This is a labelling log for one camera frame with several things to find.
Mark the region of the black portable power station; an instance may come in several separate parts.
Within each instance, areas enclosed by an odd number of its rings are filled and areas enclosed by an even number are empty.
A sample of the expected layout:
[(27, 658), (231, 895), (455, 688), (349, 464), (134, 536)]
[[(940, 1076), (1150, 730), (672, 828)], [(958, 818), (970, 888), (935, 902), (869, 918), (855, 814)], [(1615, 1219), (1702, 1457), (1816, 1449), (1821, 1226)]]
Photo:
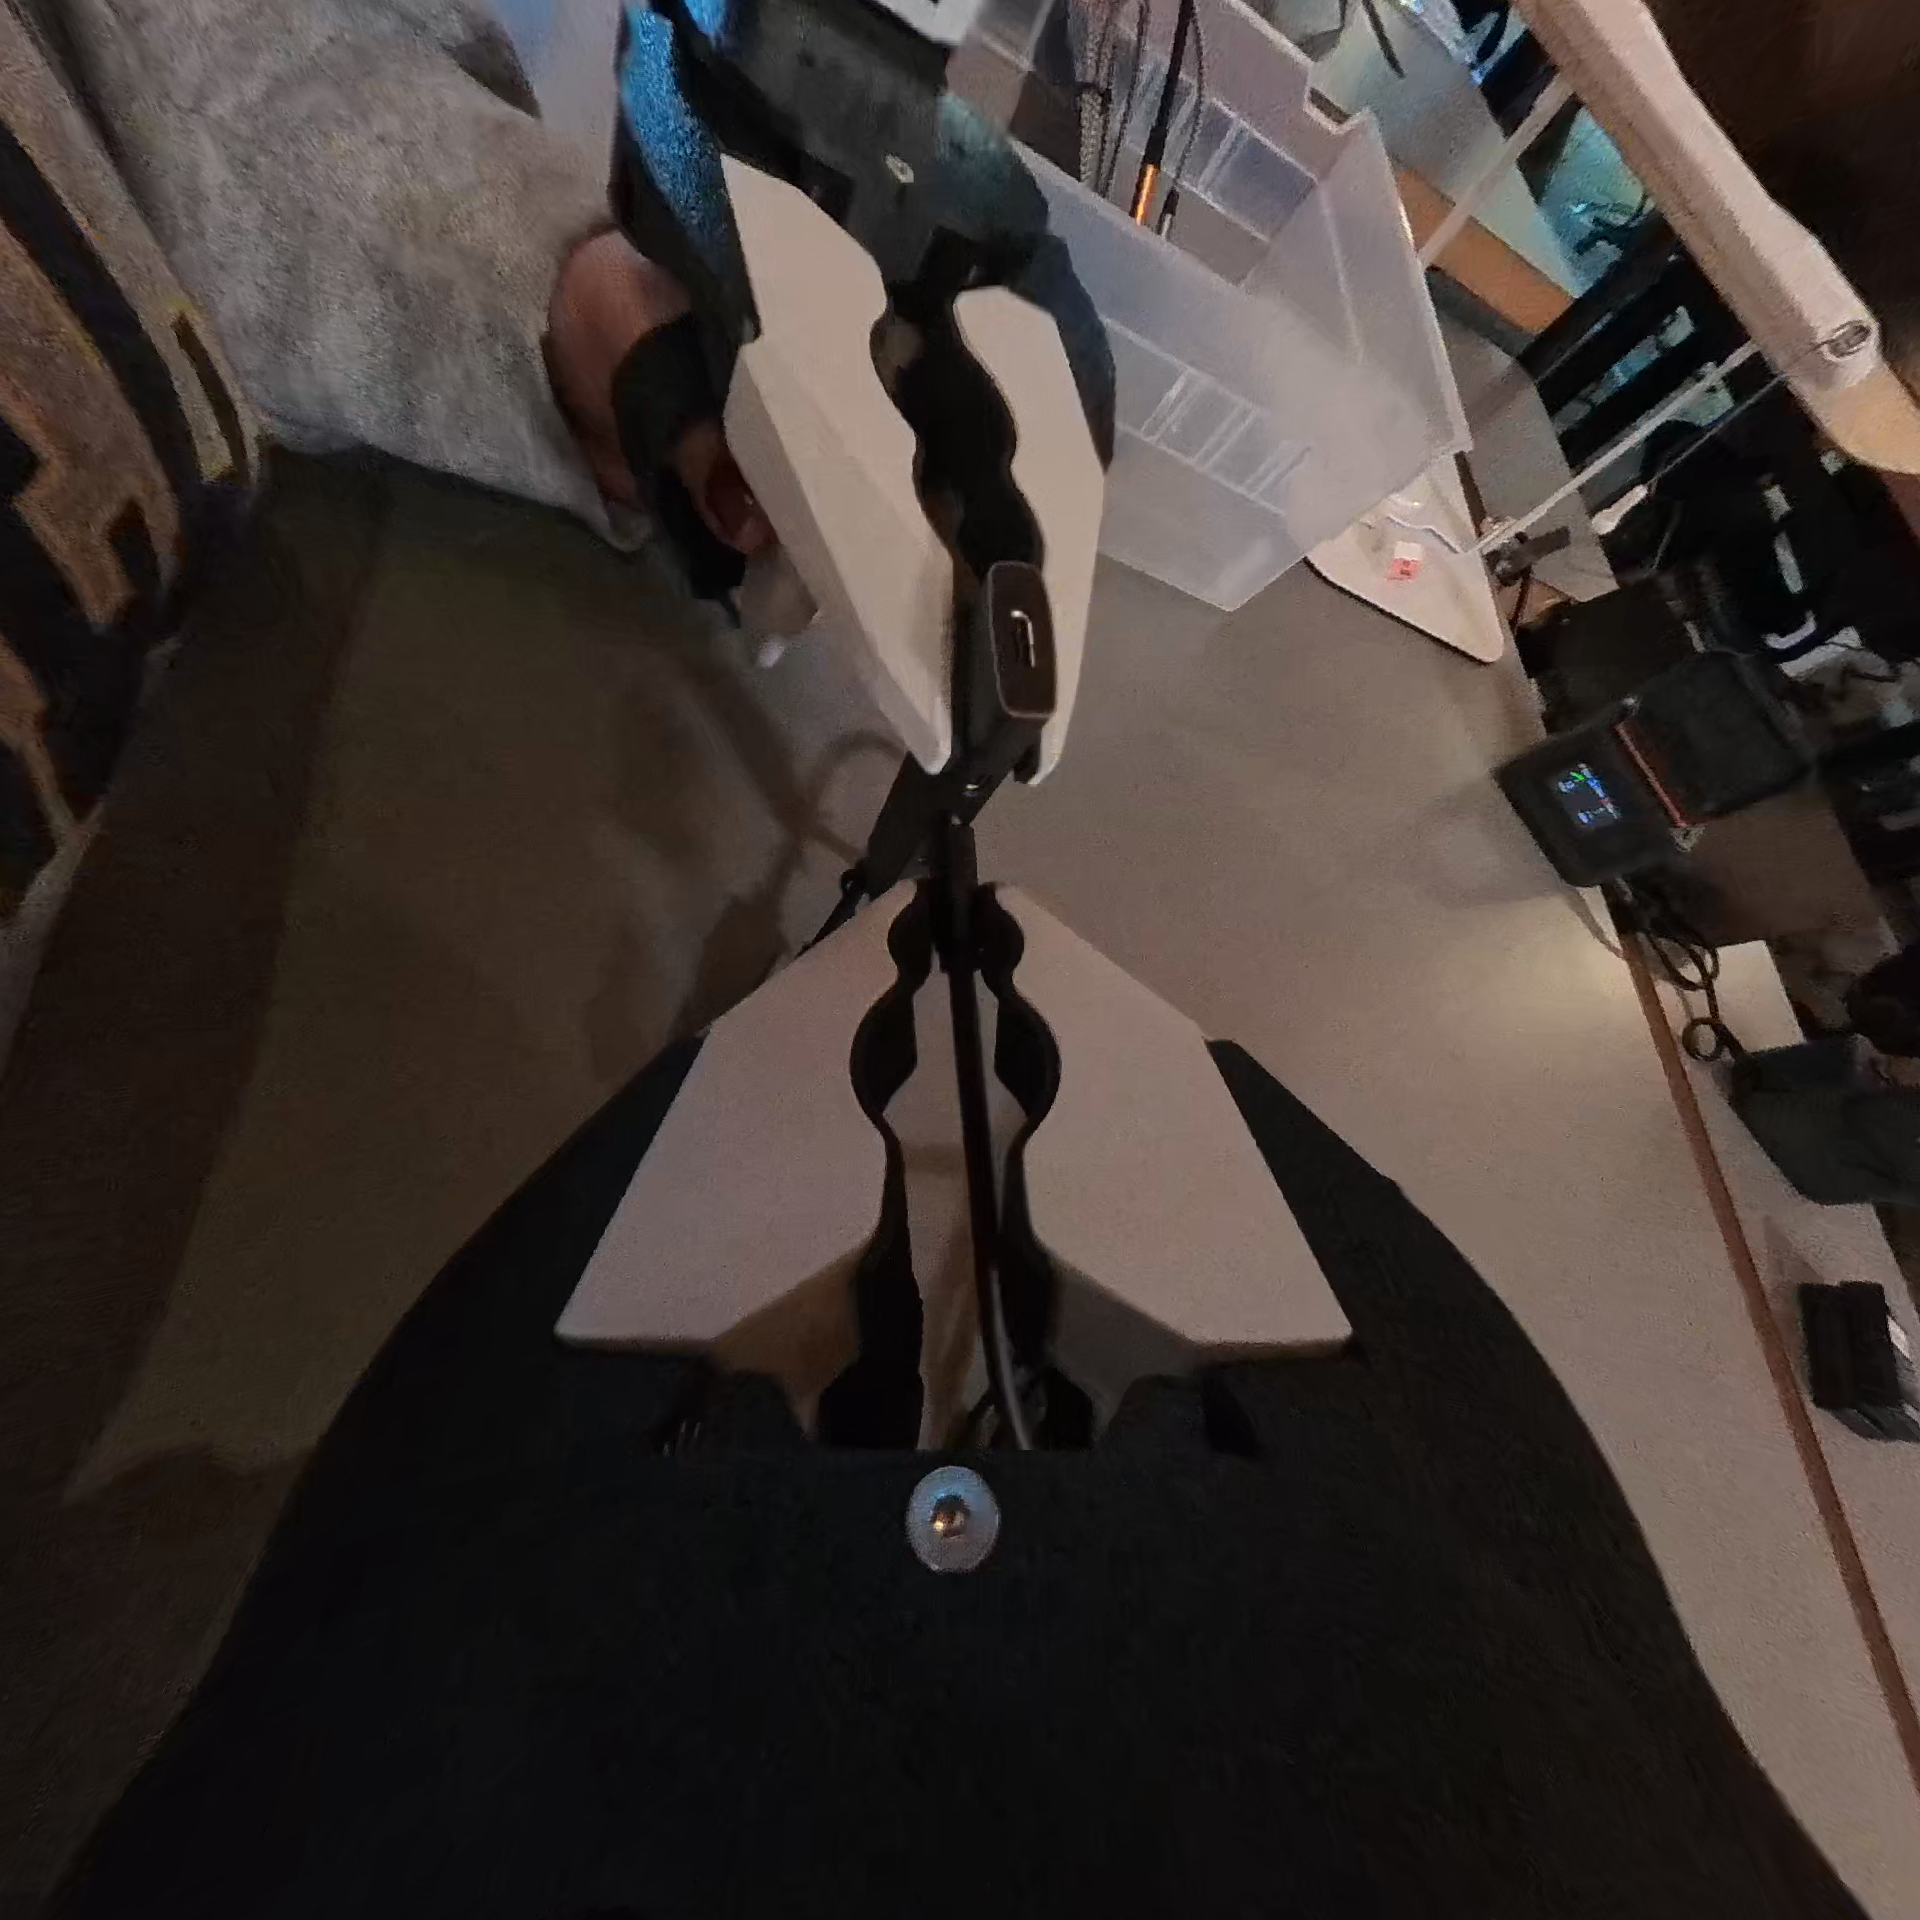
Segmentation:
[(1580, 889), (1678, 859), (1692, 818), (1637, 736), (1642, 700), (1606, 705), (1495, 769), (1495, 786), (1555, 875)]

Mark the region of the dark grey usb-c adapter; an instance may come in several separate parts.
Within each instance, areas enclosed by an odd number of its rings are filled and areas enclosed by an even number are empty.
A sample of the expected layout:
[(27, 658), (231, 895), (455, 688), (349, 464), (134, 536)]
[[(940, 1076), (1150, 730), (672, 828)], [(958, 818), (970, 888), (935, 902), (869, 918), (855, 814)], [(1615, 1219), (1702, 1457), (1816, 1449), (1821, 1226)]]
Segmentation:
[(862, 857), (815, 931), (823, 944), (909, 873), (946, 899), (972, 889), (972, 825), (1006, 785), (1040, 772), (1044, 722), (1058, 700), (1050, 595), (1035, 564), (1002, 560), (983, 575), (952, 633), (952, 738), (935, 770), (902, 758)]

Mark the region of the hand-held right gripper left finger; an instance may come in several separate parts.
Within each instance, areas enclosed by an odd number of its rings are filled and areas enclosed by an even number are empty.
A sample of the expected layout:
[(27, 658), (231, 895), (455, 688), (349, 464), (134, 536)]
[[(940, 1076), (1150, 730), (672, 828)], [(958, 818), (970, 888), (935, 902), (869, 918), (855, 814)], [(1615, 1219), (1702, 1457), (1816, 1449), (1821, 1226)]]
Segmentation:
[(778, 1383), (844, 1449), (912, 1449), (923, 1302), (887, 1108), (919, 1066), (927, 904), (899, 884), (702, 1035), (555, 1336)]

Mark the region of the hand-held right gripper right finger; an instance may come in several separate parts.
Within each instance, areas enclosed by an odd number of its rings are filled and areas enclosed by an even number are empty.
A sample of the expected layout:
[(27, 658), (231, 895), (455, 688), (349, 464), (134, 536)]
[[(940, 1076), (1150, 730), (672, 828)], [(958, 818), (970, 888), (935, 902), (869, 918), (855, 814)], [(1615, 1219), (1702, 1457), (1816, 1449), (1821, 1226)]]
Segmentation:
[(1083, 1449), (1143, 1380), (1320, 1360), (1350, 1318), (1205, 1032), (1038, 899), (981, 892), (994, 1444)]

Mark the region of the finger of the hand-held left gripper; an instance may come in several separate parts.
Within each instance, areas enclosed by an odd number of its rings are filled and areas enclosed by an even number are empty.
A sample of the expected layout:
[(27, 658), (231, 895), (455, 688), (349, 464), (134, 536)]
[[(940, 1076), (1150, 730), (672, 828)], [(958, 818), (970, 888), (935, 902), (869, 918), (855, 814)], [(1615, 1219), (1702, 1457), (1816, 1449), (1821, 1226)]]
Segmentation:
[(952, 560), (874, 363), (890, 297), (869, 252), (796, 186), (738, 159), (723, 178), (756, 318), (728, 382), (728, 451), (902, 752), (936, 772), (952, 747)]
[(1088, 662), (1101, 455), (1112, 423), (1112, 359), (1092, 324), (1095, 409), (1064, 330), (1007, 286), (956, 296), (936, 327), (936, 766), (952, 745), (952, 633), (987, 568), (1043, 575), (1058, 655), (1058, 700), (1040, 742), (1046, 780), (1064, 755)]

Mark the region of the person's left hand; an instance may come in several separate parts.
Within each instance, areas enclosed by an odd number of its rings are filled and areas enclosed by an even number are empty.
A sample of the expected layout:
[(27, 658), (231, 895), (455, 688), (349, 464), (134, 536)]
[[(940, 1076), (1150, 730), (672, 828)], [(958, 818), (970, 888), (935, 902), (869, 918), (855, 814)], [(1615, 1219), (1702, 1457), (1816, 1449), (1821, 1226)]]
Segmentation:
[(728, 451), (688, 296), (611, 224), (560, 264), (543, 370), (615, 530), (646, 521), (688, 587), (732, 607), (778, 538)]

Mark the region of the clear plastic bin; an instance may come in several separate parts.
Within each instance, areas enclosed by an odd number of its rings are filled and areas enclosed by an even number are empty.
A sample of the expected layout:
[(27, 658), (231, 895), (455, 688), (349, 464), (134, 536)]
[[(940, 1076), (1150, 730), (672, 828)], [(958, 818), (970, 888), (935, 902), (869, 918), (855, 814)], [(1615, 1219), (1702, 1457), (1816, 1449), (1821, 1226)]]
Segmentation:
[(1015, 139), (1109, 334), (1100, 548), (1243, 609), (1469, 444), (1371, 113), (1256, 10), (983, 4), (950, 84)]

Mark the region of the white desk lamp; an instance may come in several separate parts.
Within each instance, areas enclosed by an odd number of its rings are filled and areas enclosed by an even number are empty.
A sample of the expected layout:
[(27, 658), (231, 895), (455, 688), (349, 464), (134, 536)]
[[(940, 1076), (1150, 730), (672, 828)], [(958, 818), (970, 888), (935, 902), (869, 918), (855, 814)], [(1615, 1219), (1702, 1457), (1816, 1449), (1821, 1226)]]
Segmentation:
[[(1830, 255), (1763, 188), (1735, 143), (1698, 100), (1646, 4), (1526, 4), (1555, 75), (1517, 134), (1490, 153), (1456, 199), (1387, 166), (1419, 272), (1443, 264), (1461, 236), (1472, 265), (1493, 258), (1526, 290), (1555, 296), (1477, 216), (1500, 178), (1544, 134), (1560, 104), (1584, 105), (1646, 186), (1678, 243), (1744, 327), (1744, 340), (1694, 374), (1644, 418), (1603, 447), (1570, 480), (1517, 518), (1479, 526), (1456, 458), (1438, 458), (1400, 495), (1363, 514), (1347, 536), (1320, 543), (1308, 563), (1327, 583), (1403, 617), (1463, 656), (1498, 662), (1503, 624), (1495, 609), (1495, 563), (1526, 563), (1530, 536), (1584, 487), (1638, 451), (1661, 426), (1749, 367), (1765, 363), (1812, 423), (1851, 459), (1900, 483), (1898, 507), (1915, 526), (1915, 399), (1888, 367), (1882, 322)], [(1380, 578), (1380, 536), (1400, 529), (1429, 544), (1416, 583)]]

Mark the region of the small black box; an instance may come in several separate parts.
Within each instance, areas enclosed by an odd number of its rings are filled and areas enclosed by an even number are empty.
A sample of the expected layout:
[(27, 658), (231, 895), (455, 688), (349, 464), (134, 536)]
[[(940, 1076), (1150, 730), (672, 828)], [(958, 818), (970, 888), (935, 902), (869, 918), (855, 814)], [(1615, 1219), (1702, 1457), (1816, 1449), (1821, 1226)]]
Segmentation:
[(1799, 1282), (1814, 1409), (1860, 1438), (1917, 1444), (1915, 1359), (1878, 1282)]

